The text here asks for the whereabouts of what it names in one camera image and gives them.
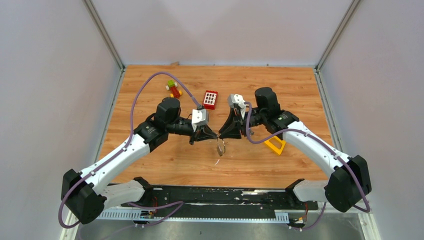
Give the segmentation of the silver keyring with keys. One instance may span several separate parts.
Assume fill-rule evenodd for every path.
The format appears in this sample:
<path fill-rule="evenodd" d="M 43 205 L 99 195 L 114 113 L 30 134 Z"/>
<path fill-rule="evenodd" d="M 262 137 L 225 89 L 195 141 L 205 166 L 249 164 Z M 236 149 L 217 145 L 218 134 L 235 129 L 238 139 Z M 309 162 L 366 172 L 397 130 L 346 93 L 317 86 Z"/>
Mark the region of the silver keyring with keys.
<path fill-rule="evenodd" d="M 220 157 L 222 157 L 226 153 L 226 145 L 224 139 L 222 139 L 219 135 L 217 136 L 217 145 L 216 150 Z"/>

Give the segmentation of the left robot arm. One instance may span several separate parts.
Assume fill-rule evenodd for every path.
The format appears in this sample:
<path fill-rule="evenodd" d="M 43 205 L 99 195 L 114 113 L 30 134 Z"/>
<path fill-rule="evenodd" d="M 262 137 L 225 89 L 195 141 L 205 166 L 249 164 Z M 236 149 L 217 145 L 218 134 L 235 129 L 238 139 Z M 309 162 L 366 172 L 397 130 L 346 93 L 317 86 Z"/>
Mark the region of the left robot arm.
<path fill-rule="evenodd" d="M 63 175 L 59 211 L 67 207 L 81 224 L 95 220 L 105 209 L 127 202 L 149 206 L 153 201 L 152 187 L 142 177 L 127 183 L 111 181 L 132 163 L 150 154 L 165 143 L 169 134 L 188 136 L 189 143 L 217 139 L 208 126 L 209 113 L 204 105 L 192 110 L 190 118 L 180 116 L 177 98 L 166 97 L 140 123 L 129 137 L 100 161 L 77 172 L 70 169 Z"/>

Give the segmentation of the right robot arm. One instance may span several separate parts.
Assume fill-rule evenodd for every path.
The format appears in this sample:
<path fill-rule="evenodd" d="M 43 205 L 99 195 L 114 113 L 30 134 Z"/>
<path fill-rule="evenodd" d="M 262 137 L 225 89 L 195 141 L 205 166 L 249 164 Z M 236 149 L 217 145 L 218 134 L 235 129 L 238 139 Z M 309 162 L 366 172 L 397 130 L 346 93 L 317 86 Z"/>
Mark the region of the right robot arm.
<path fill-rule="evenodd" d="M 229 116 L 219 130 L 220 139 L 246 137 L 252 144 L 278 138 L 300 150 L 327 176 L 327 180 L 301 180 L 285 195 L 286 204 L 298 209 L 305 202 L 327 202 L 345 213 L 355 208 L 371 211 L 366 196 L 372 191 L 367 161 L 360 155 L 350 156 L 326 143 L 293 113 L 281 109 L 270 87 L 255 92 L 256 107 L 240 94 L 227 98 Z"/>

